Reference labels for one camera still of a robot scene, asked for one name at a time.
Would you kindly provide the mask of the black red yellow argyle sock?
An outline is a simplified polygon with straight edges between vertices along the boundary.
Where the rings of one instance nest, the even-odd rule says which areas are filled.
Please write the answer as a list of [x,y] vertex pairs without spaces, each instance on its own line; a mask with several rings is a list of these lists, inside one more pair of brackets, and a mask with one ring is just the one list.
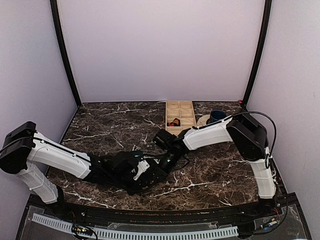
[[181,126],[181,121],[178,118],[175,118],[171,122],[167,123],[168,127],[180,127]]

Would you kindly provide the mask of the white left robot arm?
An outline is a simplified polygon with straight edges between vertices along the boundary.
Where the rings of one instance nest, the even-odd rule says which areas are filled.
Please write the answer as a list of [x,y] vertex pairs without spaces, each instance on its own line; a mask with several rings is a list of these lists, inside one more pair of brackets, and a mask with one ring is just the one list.
[[38,163],[84,182],[115,186],[130,194],[153,184],[157,167],[153,159],[132,152],[122,151],[111,157],[77,152],[45,137],[36,130],[34,122],[25,122],[5,136],[0,168],[22,180],[60,218],[67,218],[71,208],[64,202],[63,190],[48,180]]

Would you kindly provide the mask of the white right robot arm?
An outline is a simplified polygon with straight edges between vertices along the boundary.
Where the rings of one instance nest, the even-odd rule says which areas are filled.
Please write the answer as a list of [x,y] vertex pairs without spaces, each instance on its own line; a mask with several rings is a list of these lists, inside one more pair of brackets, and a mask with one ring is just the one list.
[[187,152],[203,147],[233,143],[241,157],[251,166],[262,200],[255,205],[255,213],[266,217],[275,208],[275,176],[272,172],[273,144],[269,144],[267,129],[254,117],[254,112],[241,112],[204,126],[192,126],[174,135],[159,130],[153,142],[165,151],[159,167],[170,172]]

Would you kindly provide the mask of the dark green sock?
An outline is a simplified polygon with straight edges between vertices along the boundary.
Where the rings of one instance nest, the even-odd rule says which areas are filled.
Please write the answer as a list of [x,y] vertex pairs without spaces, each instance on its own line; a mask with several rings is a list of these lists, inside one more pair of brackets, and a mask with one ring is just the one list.
[[135,157],[143,156],[144,152],[141,150],[135,150],[131,152]]

